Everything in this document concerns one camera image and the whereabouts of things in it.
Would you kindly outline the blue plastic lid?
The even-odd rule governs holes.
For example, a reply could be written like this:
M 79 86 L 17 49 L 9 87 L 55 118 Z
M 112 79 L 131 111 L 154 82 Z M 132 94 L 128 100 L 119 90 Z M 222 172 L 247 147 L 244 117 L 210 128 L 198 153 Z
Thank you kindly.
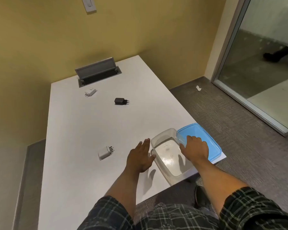
M 198 123 L 189 124 L 180 128 L 178 131 L 179 136 L 181 137 L 181 142 L 184 146 L 187 143 L 187 136 L 195 136 L 201 138 L 202 141 L 205 141 L 208 145 L 208 159 L 210 162 L 219 158 L 222 154 L 221 147 L 216 143 L 216 141 L 208 134 L 203 127 L 201 127 Z

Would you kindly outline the glass door with metal frame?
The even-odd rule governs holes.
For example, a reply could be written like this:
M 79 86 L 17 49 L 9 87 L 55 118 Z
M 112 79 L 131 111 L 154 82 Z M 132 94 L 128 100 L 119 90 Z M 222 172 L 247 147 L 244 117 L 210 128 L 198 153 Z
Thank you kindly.
M 211 82 L 288 139 L 288 0 L 238 0 Z

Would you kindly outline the person's right forearm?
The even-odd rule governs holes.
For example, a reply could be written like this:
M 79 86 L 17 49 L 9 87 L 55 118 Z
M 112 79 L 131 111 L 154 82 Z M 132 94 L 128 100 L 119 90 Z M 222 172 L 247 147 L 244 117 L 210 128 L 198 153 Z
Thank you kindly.
M 196 158 L 192 164 L 199 172 L 207 196 L 218 216 L 226 199 L 235 191 L 249 185 L 238 178 L 227 174 L 212 164 L 207 158 Z

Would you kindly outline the clear plastic container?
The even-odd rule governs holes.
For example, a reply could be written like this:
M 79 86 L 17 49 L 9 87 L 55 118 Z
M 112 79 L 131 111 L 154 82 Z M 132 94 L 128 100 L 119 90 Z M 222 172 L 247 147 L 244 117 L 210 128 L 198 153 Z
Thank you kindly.
M 182 154 L 180 145 L 186 140 L 174 128 L 167 129 L 150 141 L 155 163 L 170 186 L 197 173 L 193 164 Z

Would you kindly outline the dark plaid shirt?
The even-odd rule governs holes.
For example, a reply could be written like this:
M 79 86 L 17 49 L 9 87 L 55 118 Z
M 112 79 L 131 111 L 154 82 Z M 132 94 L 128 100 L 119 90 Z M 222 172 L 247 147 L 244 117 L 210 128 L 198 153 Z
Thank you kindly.
M 219 219 L 192 206 L 159 203 L 135 224 L 119 201 L 105 196 L 77 230 L 288 230 L 288 213 L 244 187 L 226 198 Z

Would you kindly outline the white wall switch plate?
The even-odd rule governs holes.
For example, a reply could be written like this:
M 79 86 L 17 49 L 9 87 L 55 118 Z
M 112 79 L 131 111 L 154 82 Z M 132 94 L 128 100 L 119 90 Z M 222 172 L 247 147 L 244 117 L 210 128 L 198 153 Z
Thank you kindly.
M 85 11 L 87 14 L 95 13 L 96 12 L 96 5 L 94 0 L 82 0 L 83 5 L 85 7 Z

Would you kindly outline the person's left forearm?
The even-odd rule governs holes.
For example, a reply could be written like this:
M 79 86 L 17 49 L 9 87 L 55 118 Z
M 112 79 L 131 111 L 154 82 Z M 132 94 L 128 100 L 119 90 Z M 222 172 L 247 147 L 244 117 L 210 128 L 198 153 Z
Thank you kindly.
M 140 169 L 136 166 L 126 165 L 105 196 L 116 199 L 123 205 L 127 213 L 134 218 L 136 209 L 136 193 Z

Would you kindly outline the black shoe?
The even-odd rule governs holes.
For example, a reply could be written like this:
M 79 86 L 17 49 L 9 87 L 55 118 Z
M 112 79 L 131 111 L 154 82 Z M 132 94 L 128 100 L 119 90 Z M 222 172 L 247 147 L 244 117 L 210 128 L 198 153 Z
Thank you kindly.
M 202 185 L 197 185 L 194 191 L 194 198 L 195 198 L 195 208 L 207 208 L 211 209 L 211 202 L 208 199 L 204 187 Z

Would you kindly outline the white charger with dark pins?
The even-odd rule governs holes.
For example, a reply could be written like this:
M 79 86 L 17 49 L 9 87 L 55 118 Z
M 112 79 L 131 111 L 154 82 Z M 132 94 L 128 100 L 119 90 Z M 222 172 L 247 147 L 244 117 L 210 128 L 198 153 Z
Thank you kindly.
M 101 160 L 109 157 L 110 155 L 112 155 L 113 152 L 114 152 L 114 148 L 112 146 L 105 146 L 105 147 L 100 148 L 97 151 L 97 155 L 99 157 L 99 160 L 101 161 Z

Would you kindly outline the person's right hand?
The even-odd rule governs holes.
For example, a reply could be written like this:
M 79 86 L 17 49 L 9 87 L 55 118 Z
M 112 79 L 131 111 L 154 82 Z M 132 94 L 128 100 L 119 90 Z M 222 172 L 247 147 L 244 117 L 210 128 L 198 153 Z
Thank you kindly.
M 209 162 L 208 160 L 208 145 L 205 141 L 202 141 L 200 137 L 187 136 L 187 149 L 188 159 L 195 167 L 202 163 Z

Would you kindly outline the person's left hand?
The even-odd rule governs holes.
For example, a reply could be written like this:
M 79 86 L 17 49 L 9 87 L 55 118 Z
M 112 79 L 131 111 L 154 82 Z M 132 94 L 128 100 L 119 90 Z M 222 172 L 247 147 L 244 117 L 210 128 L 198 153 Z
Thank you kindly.
M 143 142 L 132 149 L 127 157 L 126 170 L 132 174 L 143 173 L 148 170 L 152 163 L 150 163 L 150 139 L 147 138 Z

